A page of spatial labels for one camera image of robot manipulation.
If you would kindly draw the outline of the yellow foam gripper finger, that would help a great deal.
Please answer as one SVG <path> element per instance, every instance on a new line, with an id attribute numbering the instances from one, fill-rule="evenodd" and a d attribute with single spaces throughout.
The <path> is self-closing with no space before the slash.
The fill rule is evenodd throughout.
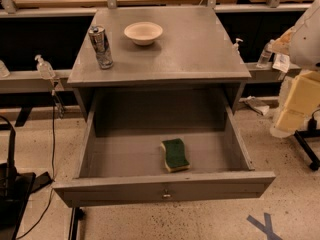
<path id="1" fill-rule="evenodd" d="M 319 107 L 320 73 L 303 70 L 295 77 L 286 76 L 281 84 L 278 102 L 270 133 L 277 138 L 286 138 L 300 129 Z"/>

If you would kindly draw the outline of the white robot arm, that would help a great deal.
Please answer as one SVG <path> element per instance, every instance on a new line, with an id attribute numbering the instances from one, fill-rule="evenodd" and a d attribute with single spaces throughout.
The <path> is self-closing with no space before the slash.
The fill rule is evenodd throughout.
<path id="1" fill-rule="evenodd" d="M 270 128 L 272 136 L 286 138 L 320 105 L 320 0 L 311 4 L 272 49 L 288 55 L 290 62 L 302 69 L 294 78 L 284 79 Z"/>

